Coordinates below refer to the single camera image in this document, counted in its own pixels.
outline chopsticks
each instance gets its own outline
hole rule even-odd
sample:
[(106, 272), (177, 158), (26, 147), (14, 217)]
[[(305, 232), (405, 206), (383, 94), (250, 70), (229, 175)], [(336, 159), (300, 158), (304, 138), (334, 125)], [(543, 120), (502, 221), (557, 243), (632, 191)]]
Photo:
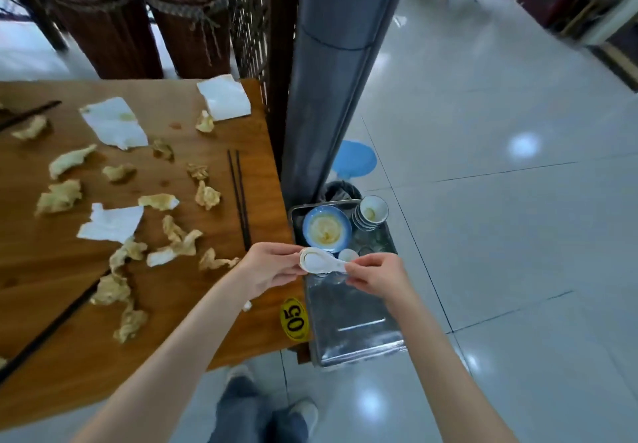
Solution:
[(19, 124), (22, 121), (25, 121), (29, 117), (37, 116), (38, 114), (43, 114), (47, 110), (57, 107), (62, 103), (61, 100), (52, 100), (51, 102), (47, 102), (44, 105), (40, 105), (39, 107), (32, 108), (31, 110), (27, 110), (21, 114), (17, 114), (10, 119), (5, 120), (2, 124), (0, 124), (0, 132), (4, 129)]
[[(235, 151), (235, 160), (237, 163), (237, 177), (235, 177), (235, 168), (233, 166), (233, 158), (230, 155), (230, 149), (227, 150), (228, 164), (230, 165), (230, 174), (233, 177), (233, 188), (235, 189), (235, 202), (237, 203), (237, 211), (239, 212), (239, 223), (241, 225), (241, 233), (244, 238), (244, 249), (250, 250), (252, 245), (250, 239), (250, 226), (248, 225), (248, 210), (246, 209), (246, 196), (244, 195), (244, 180), (241, 175), (241, 162), (239, 161), (239, 151)], [(237, 179), (239, 179), (239, 190), (237, 189)]]
[[(111, 270), (107, 270), (103, 277), (106, 277)], [(71, 316), (78, 311), (78, 309), (88, 302), (93, 294), (98, 290), (98, 284), (100, 279), (94, 281), (84, 292), (77, 297), (71, 304), (65, 308), (65, 310), (58, 315), (53, 322), (51, 322), (40, 334), (38, 334), (31, 342), (29, 342), (24, 349), (22, 349), (17, 356), (9, 359), (2, 369), (0, 369), (0, 384), (4, 383), (6, 379), (15, 372), (20, 366), (22, 366), (28, 358), (30, 358), (36, 350), (38, 350), (44, 342), (49, 340), (53, 334), (64, 324)]]

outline forearm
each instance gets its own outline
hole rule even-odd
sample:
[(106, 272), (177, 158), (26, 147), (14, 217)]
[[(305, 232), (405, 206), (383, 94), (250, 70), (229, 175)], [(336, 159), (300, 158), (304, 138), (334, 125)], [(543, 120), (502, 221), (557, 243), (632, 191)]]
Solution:
[(388, 304), (445, 443), (517, 442), (417, 294)]
[(243, 278), (239, 268), (221, 278), (73, 441), (168, 441), (248, 300)]

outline left hand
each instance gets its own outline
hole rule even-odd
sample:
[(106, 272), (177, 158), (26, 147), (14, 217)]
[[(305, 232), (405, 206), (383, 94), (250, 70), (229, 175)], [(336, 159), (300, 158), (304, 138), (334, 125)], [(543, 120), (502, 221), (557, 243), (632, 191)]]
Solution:
[(236, 267), (250, 284), (250, 299), (272, 286), (286, 285), (306, 271), (299, 266), (299, 252), (303, 246), (285, 243), (255, 243)]

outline sneaker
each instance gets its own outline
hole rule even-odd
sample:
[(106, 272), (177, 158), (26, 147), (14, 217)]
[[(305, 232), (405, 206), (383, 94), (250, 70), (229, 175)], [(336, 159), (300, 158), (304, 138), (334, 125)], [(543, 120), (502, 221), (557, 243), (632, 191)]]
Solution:
[(230, 381), (235, 379), (235, 377), (246, 377), (250, 379), (252, 383), (255, 382), (255, 376), (253, 376), (253, 373), (251, 373), (250, 369), (248, 369), (248, 366), (245, 366), (244, 364), (230, 368), (228, 374), (226, 374), (226, 386), (230, 383)]
[(317, 421), (319, 421), (319, 410), (315, 403), (313, 403), (311, 399), (303, 399), (302, 401), (299, 401), (299, 403), (292, 405), (290, 412), (299, 413), (299, 415), (304, 419), (306, 427), (308, 428), (308, 439), (310, 439), (315, 431)]

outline metal tray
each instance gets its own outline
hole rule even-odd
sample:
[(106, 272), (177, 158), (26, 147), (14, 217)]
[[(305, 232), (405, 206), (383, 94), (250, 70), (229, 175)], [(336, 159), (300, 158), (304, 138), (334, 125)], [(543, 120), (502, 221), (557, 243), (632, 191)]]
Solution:
[[(303, 234), (305, 215), (315, 206), (333, 205), (343, 211), (352, 224), (352, 214), (361, 199), (304, 204), (291, 208), (288, 221), (295, 243), (308, 246)], [(360, 255), (396, 253), (387, 223), (366, 232), (352, 224), (348, 248)], [(304, 277), (306, 307), (313, 330), (310, 355), (322, 368), (341, 365), (405, 350), (403, 334), (381, 299), (346, 285), (341, 273), (308, 274)]]

